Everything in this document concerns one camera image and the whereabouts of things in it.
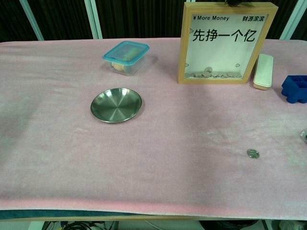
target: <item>black object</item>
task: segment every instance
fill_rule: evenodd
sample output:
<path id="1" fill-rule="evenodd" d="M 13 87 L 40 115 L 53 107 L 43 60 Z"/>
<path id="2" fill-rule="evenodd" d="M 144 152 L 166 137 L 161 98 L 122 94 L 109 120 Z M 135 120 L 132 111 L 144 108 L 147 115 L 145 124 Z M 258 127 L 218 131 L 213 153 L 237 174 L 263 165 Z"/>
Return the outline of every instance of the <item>black object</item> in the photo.
<path id="1" fill-rule="evenodd" d="M 255 224 L 258 220 L 201 220 L 205 230 L 240 230 Z"/>
<path id="2" fill-rule="evenodd" d="M 225 0 L 229 6 L 237 6 L 242 3 L 242 0 Z"/>

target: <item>stainless steel plate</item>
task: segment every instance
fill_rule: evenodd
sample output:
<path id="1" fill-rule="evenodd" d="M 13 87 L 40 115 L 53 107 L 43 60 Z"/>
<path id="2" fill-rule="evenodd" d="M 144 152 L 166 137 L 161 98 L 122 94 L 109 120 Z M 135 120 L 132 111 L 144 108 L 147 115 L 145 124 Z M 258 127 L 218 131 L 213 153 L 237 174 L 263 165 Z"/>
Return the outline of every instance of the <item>stainless steel plate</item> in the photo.
<path id="1" fill-rule="evenodd" d="M 115 88 L 96 96 L 92 101 L 91 111 L 101 121 L 117 123 L 133 118 L 141 105 L 142 99 L 137 92 Z"/>

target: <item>pink tablecloth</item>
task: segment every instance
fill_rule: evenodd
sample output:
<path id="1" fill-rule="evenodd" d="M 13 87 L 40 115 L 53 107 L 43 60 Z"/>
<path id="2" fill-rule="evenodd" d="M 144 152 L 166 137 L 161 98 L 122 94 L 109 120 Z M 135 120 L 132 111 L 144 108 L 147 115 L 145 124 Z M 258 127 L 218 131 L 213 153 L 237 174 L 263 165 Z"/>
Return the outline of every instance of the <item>pink tablecloth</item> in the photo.
<path id="1" fill-rule="evenodd" d="M 307 74 L 307 42 L 265 42 L 274 76 L 261 91 L 177 84 L 177 38 L 135 39 L 151 48 L 145 66 L 110 72 L 101 56 L 120 41 L 0 44 L 1 210 L 307 219 L 307 104 L 281 95 L 288 74 Z M 100 122 L 92 99 L 115 87 L 142 109 Z"/>

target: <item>plastic food container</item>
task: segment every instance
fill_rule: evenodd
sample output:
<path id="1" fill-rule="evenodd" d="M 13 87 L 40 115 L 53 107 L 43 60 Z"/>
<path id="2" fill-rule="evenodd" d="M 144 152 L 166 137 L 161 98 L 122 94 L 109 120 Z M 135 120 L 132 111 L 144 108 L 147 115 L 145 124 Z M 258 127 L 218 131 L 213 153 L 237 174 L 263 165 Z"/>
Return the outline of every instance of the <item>plastic food container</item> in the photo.
<path id="1" fill-rule="evenodd" d="M 102 58 L 108 62 L 113 72 L 130 76 L 144 64 L 144 54 L 148 50 L 147 44 L 124 41 L 103 55 Z"/>

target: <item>blue plastic block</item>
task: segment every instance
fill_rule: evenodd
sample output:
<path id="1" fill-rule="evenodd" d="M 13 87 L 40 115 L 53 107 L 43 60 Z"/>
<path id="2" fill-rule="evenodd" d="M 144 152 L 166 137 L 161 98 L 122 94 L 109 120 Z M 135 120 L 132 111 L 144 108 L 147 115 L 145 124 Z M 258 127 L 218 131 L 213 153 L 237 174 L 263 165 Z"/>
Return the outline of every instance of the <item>blue plastic block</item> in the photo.
<path id="1" fill-rule="evenodd" d="M 307 103 L 307 75 L 288 75 L 282 84 L 282 95 L 289 103 Z"/>

